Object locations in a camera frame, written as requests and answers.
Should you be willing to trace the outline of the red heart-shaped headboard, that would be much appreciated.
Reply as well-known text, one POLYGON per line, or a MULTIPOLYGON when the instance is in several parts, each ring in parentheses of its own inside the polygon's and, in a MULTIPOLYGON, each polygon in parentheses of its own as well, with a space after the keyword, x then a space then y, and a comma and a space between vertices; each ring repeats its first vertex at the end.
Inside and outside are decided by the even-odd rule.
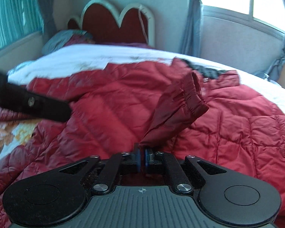
POLYGON ((73 15, 68 29, 91 33, 97 43, 138 43, 155 47, 155 19, 140 3, 128 4, 119 11, 106 0, 89 1, 80 16, 73 15))

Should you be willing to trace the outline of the white floral bed sheet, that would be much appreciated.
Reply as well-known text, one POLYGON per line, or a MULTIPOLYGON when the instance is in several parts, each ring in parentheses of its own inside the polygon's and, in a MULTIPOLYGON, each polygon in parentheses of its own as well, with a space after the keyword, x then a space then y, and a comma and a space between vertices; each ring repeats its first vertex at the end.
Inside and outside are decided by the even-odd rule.
MULTIPOLYGON (((232 67, 213 61, 192 56, 159 51, 148 48, 74 44, 64 47, 52 54, 35 61, 24 62, 7 73, 8 80, 15 84, 28 84, 36 77, 61 78, 74 73, 104 69, 108 63, 136 63, 142 61, 157 61, 170 65, 173 58, 186 59, 189 62, 216 70, 231 70, 232 67)), ((252 74, 237 70, 240 83, 256 90, 265 98, 275 103, 285 114, 285 89, 262 80, 252 74)), ((25 144, 37 124, 37 120, 20 121, 11 124, 0 122, 0 159, 11 153, 18 145, 25 144)))

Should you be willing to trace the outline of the blue and red pillow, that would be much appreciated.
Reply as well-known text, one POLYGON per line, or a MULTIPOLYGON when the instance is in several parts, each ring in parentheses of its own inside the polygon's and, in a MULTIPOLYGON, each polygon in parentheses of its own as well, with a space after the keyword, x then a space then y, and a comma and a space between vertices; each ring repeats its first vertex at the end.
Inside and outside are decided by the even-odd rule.
POLYGON ((41 53, 45 56, 73 44, 95 44, 95 41, 92 34, 85 30, 62 30, 49 39, 43 46, 41 53))

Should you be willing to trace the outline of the red quilted down jacket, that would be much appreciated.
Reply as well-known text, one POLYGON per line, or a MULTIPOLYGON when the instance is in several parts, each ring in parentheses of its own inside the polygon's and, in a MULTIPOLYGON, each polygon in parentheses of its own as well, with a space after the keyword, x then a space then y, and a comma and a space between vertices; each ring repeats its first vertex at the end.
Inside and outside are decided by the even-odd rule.
POLYGON ((0 160, 2 206, 13 183, 90 155, 109 158, 135 143, 176 158, 192 154, 272 184, 285 227, 285 114, 230 70, 209 78, 181 59, 108 64, 65 78, 35 78, 29 91, 66 100, 65 123, 41 121, 32 138, 0 160))

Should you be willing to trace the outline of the teal side window curtain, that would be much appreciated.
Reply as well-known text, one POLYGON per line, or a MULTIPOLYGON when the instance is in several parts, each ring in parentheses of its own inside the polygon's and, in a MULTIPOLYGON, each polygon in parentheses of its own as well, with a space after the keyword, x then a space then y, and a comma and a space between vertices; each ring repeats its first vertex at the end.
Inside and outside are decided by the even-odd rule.
POLYGON ((0 50, 43 29, 37 0, 0 0, 0 50))

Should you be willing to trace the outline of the grey-blue right curtain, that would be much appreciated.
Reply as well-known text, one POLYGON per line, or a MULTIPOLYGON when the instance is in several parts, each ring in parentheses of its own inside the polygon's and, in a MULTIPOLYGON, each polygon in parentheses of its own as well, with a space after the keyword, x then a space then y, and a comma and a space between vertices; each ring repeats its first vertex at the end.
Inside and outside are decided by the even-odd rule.
POLYGON ((189 0, 187 18, 180 46, 181 54, 200 57, 202 26, 202 0, 189 0))

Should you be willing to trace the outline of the grey-blue left curtain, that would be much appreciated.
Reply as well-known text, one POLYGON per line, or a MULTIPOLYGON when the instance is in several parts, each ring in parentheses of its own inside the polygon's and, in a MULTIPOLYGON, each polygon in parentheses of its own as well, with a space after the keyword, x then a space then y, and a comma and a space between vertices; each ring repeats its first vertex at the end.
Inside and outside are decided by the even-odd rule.
POLYGON ((37 0, 40 14, 43 19, 43 34, 46 40, 49 40, 57 32, 54 17, 53 17, 53 5, 54 0, 37 0))

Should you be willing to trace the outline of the grey-blue curtain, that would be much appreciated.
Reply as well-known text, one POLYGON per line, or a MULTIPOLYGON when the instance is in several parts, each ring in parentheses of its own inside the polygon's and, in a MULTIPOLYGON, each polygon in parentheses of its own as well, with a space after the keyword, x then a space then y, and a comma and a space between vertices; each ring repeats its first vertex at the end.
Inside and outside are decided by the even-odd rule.
POLYGON ((200 57, 202 26, 202 0, 189 0, 187 18, 180 46, 181 54, 200 57))
POLYGON ((40 14, 43 19, 43 34, 46 40, 49 40, 57 32, 54 17, 53 17, 53 5, 54 0, 37 0, 40 14))

